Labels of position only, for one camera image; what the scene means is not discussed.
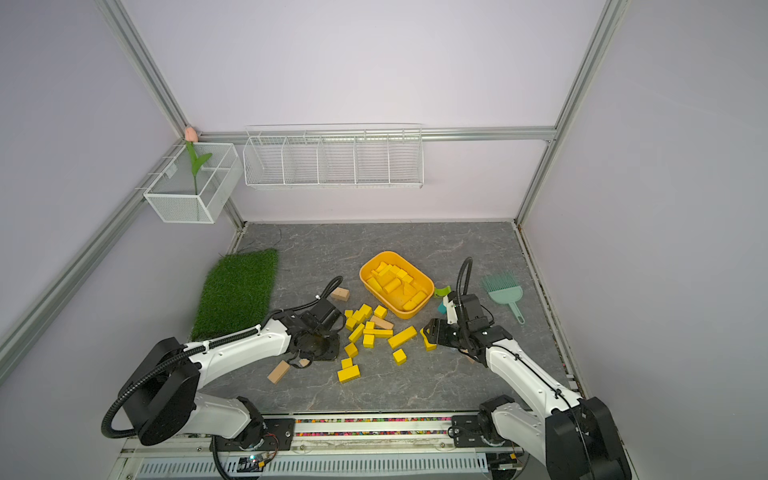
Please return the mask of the yellow plastic tub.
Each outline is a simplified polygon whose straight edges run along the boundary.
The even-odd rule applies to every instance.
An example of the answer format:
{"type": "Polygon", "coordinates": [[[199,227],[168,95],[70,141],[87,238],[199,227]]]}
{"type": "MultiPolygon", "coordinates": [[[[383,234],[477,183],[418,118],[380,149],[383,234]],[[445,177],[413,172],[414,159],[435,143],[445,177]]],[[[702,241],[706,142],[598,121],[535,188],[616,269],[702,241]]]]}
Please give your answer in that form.
{"type": "Polygon", "coordinates": [[[359,270],[365,288],[395,316],[413,318],[435,293],[434,282],[394,251],[375,255],[359,270]]]}

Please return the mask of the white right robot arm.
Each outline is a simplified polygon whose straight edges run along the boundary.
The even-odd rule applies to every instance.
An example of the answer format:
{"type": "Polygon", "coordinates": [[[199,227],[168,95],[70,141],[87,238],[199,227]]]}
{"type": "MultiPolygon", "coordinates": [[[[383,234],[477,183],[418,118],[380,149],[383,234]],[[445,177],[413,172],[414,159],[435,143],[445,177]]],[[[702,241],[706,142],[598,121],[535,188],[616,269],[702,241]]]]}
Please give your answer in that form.
{"type": "Polygon", "coordinates": [[[632,472],[610,409],[585,399],[534,362],[513,335],[489,319],[474,294],[449,293],[444,319],[424,328],[426,340],[454,348],[502,378],[508,396],[480,409],[482,436],[509,440],[546,466],[552,479],[630,479],[632,472]]]}

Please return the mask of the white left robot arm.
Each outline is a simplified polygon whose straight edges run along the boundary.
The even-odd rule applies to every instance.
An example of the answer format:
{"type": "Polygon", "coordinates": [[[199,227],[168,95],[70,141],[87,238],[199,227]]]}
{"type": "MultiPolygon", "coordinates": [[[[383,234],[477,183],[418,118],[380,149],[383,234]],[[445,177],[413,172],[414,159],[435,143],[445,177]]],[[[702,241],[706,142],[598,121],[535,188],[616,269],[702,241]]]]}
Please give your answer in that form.
{"type": "Polygon", "coordinates": [[[277,310],[263,324],[222,337],[180,343],[164,339],[153,346],[108,407],[104,437],[135,436],[144,446],[178,434],[230,440],[242,449],[267,435],[263,415],[247,398],[221,398],[203,388],[223,375],[257,361],[287,355],[290,368],[331,361],[340,350],[343,313],[317,298],[294,309],[277,310]]]}

